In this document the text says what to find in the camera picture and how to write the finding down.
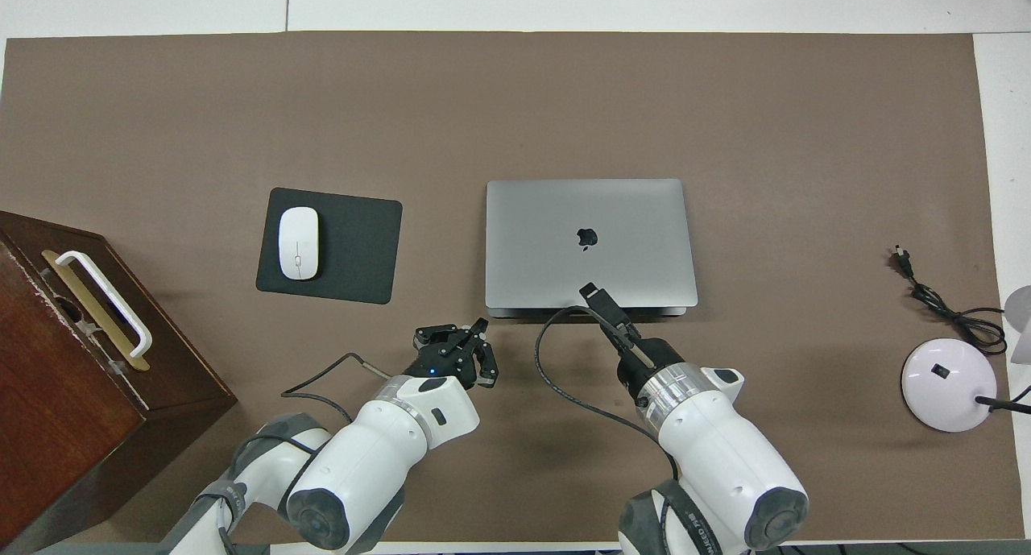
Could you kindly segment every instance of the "mouse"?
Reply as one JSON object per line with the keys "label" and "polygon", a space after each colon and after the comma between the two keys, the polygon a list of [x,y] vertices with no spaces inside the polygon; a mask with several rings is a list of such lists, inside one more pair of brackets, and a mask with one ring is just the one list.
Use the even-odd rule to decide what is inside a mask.
{"label": "mouse", "polygon": [[288,208],[279,217],[279,269],[298,282],[319,272],[319,214],[310,206]]}

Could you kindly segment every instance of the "apple logo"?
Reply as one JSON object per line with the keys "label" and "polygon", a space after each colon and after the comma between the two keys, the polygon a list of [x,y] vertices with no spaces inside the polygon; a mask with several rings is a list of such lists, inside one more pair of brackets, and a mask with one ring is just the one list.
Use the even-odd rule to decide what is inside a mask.
{"label": "apple logo", "polygon": [[579,246],[584,248],[584,251],[598,243],[598,233],[594,232],[594,229],[580,229],[576,231],[576,235],[579,237]]}

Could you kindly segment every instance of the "mouse pad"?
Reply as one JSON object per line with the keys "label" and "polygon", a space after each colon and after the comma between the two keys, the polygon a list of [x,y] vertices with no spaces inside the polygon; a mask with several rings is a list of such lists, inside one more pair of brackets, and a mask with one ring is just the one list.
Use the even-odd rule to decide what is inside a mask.
{"label": "mouse pad", "polygon": [[[279,217],[294,206],[319,214],[319,271],[298,282],[279,269]],[[261,291],[387,303],[401,234],[401,203],[329,193],[272,189],[258,260]]]}

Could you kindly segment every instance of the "laptop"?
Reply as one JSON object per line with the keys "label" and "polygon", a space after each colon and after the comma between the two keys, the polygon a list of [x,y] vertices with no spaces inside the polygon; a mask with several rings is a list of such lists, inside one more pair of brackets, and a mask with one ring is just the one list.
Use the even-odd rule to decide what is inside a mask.
{"label": "laptop", "polygon": [[523,318],[583,305],[588,283],[641,316],[698,304],[680,181],[488,183],[488,313]]}

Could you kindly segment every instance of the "brown wooden box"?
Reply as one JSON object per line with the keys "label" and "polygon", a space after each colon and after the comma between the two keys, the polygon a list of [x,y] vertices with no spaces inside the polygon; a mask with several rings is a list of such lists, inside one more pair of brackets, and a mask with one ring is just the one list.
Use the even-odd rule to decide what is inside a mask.
{"label": "brown wooden box", "polygon": [[[43,255],[67,251],[89,255],[146,325],[149,369],[127,363],[135,331],[73,263],[80,297],[109,317],[93,330],[105,316]],[[235,402],[103,237],[0,211],[0,551],[106,519]]]}

